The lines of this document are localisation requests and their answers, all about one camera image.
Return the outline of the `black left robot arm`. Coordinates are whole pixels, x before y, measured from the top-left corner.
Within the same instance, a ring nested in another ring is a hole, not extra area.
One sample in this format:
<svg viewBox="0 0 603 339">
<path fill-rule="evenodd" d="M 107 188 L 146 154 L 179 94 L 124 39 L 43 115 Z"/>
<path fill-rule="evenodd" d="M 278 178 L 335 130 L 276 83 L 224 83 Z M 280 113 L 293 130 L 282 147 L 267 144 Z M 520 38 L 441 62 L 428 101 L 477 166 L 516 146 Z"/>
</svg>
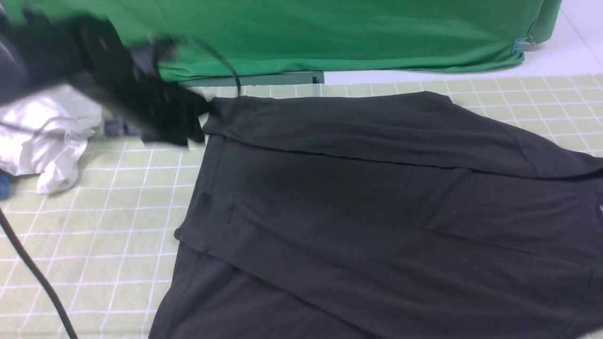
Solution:
<svg viewBox="0 0 603 339">
<path fill-rule="evenodd" d="M 2 18 L 1 103 L 67 84 L 137 129 L 145 143 L 202 144 L 207 99 L 159 75 L 159 60 L 174 46 L 171 38 L 127 46 L 108 19 L 92 15 L 29 12 L 19 25 Z"/>
</svg>

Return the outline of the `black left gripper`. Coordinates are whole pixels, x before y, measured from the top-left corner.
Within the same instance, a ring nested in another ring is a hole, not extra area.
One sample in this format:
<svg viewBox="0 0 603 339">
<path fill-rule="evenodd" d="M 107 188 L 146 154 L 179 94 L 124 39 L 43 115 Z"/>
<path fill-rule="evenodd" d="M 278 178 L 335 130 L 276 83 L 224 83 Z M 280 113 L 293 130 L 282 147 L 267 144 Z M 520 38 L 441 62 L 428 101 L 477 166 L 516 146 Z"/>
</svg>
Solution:
<svg viewBox="0 0 603 339">
<path fill-rule="evenodd" d="M 199 118 L 210 111 L 207 99 L 159 75 L 159 59 L 174 55 L 173 38 L 127 47 L 109 21 L 83 19 L 78 42 L 89 66 L 78 77 L 82 94 L 137 128 L 144 142 L 204 143 Z"/>
</svg>

